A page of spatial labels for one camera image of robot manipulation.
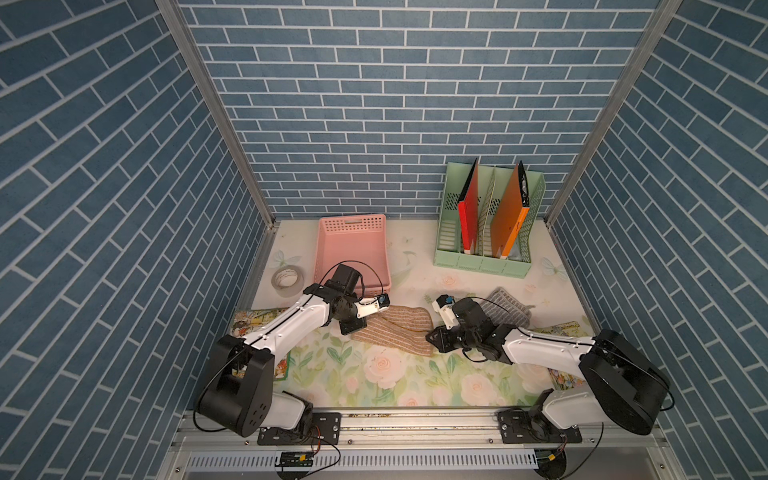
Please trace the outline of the grey striped dishcloth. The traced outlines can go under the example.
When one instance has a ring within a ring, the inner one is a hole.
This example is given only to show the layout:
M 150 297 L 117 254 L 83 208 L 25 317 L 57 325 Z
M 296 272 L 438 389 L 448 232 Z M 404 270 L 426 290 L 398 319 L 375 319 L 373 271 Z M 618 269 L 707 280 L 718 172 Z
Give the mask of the grey striped dishcloth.
M 530 308 L 502 287 L 495 288 L 485 299 L 479 299 L 479 304 L 496 326 L 513 325 L 524 329 L 530 327 Z

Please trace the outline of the beige striped dishcloth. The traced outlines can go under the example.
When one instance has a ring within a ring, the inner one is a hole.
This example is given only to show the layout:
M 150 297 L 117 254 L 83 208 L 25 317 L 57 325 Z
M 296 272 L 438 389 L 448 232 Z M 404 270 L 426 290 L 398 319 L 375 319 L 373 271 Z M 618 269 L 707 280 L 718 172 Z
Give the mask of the beige striped dishcloth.
M 423 357 L 435 348 L 426 340 L 434 326 L 430 313 L 421 307 L 391 306 L 366 318 L 367 326 L 352 334 L 356 341 Z

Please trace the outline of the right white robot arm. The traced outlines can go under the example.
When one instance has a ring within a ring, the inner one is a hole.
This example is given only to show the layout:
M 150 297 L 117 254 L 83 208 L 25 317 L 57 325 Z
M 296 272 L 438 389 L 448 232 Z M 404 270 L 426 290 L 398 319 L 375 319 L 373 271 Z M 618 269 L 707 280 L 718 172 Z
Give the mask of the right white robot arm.
M 610 421 L 648 435 L 672 397 L 668 377 L 616 331 L 564 337 L 496 325 L 475 297 L 441 295 L 433 309 L 443 324 L 426 339 L 441 353 L 475 349 L 487 361 L 537 365 L 582 379 L 582 385 L 543 393 L 537 401 L 534 410 L 560 430 Z

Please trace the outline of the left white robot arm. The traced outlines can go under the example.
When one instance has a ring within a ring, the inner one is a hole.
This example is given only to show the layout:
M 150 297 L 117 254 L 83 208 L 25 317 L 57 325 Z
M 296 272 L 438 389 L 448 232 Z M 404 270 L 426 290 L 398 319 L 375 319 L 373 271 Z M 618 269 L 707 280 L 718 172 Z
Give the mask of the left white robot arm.
M 366 303 L 356 269 L 339 263 L 330 279 L 306 287 L 299 299 L 270 323 L 244 336 L 225 335 L 213 345 L 193 404 L 202 415 L 244 438 L 261 428 L 308 433 L 312 405 L 274 391 L 276 366 L 315 330 L 336 319 L 346 332 L 360 330 L 366 318 L 388 306 Z

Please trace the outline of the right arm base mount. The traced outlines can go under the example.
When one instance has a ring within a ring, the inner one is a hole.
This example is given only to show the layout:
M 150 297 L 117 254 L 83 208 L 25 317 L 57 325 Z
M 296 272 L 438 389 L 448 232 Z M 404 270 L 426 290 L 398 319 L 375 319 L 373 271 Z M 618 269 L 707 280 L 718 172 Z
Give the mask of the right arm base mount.
M 544 390 L 529 407 L 513 406 L 496 413 L 504 444 L 560 444 L 581 443 L 578 427 L 560 429 L 543 414 L 544 401 L 554 392 Z

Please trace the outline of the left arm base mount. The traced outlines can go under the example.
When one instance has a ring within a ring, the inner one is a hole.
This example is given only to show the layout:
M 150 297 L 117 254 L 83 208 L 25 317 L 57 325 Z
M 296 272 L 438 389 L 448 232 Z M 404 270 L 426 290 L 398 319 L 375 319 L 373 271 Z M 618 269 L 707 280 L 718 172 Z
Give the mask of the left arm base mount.
M 257 444 L 259 446 L 337 445 L 341 421 L 340 412 L 313 412 L 311 419 L 305 422 L 308 427 L 306 433 L 301 428 L 296 431 L 279 428 L 262 429 L 258 433 Z

